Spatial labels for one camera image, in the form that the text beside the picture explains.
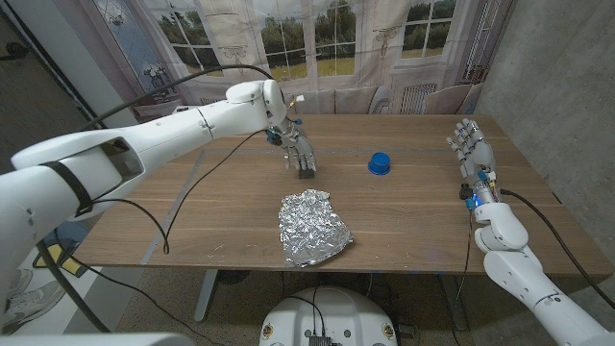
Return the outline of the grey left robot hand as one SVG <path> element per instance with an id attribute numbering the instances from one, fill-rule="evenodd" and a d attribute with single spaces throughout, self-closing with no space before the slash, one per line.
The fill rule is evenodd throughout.
<path id="1" fill-rule="evenodd" d="M 280 124 L 269 127 L 265 132 L 267 141 L 283 150 L 286 169 L 294 167 L 298 171 L 316 170 L 313 147 L 300 122 L 285 118 Z"/>

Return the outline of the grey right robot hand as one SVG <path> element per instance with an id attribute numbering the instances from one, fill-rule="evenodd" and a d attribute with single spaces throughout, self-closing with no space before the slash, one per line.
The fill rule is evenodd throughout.
<path id="1" fill-rule="evenodd" d="M 446 141 L 460 162 L 465 185 L 459 193 L 469 210 L 497 203 L 501 196 L 496 188 L 496 160 L 490 143 L 475 120 L 463 118 L 457 123 L 455 137 Z"/>

